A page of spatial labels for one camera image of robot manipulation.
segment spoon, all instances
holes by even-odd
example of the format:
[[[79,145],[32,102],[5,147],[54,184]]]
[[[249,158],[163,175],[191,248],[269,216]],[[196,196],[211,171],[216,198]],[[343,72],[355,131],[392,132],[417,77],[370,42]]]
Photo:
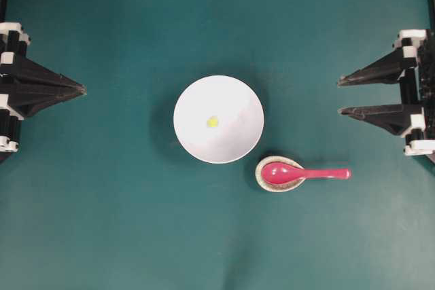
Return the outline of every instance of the spoon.
[[[306,170],[283,162],[272,162],[262,168],[261,176],[267,183],[281,185],[300,178],[348,179],[351,177],[351,171],[349,169]]]

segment teal tabletop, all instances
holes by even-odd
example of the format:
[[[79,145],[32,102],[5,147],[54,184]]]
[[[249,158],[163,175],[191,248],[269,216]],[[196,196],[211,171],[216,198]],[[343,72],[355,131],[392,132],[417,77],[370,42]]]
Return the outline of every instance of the teal tabletop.
[[[428,28],[428,0],[9,0],[7,20],[88,93],[25,120],[0,166],[1,289],[435,288],[432,165],[337,113],[398,103],[398,87],[336,87]],[[208,75],[264,107],[233,163],[174,133],[177,97]],[[267,155],[353,178],[266,192]]]

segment spoon handle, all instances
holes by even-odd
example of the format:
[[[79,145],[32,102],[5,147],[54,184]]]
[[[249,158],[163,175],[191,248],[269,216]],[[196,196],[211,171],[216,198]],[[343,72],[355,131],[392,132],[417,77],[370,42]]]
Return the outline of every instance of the spoon handle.
[[[349,169],[336,170],[305,170],[305,178],[335,178],[349,179],[351,171]]]

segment white bowl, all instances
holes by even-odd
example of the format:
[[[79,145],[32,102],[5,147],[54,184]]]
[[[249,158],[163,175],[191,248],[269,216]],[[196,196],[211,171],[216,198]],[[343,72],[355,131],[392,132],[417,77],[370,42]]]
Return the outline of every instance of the white bowl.
[[[190,84],[174,110],[175,134],[195,158],[228,163],[248,154],[260,140],[264,114],[254,91],[229,76]]]

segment small yellow object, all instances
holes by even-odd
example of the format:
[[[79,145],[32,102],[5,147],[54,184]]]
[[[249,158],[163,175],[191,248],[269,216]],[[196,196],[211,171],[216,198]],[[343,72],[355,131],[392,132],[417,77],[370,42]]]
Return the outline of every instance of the small yellow object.
[[[218,117],[216,117],[216,116],[210,117],[207,120],[207,127],[212,127],[212,128],[218,127],[218,124],[219,124],[219,120],[218,120]]]

